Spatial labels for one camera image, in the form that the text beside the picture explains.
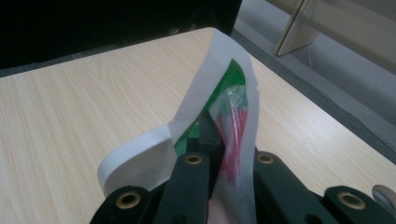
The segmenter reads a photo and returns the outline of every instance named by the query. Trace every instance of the gray floor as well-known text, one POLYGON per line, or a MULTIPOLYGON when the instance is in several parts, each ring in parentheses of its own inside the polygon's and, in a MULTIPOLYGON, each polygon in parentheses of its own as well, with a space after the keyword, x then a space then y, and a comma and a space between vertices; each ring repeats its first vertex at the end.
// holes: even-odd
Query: gray floor
POLYGON ((289 17, 266 1, 244 0, 233 38, 396 163, 396 76, 326 35, 276 57, 272 52, 289 17))

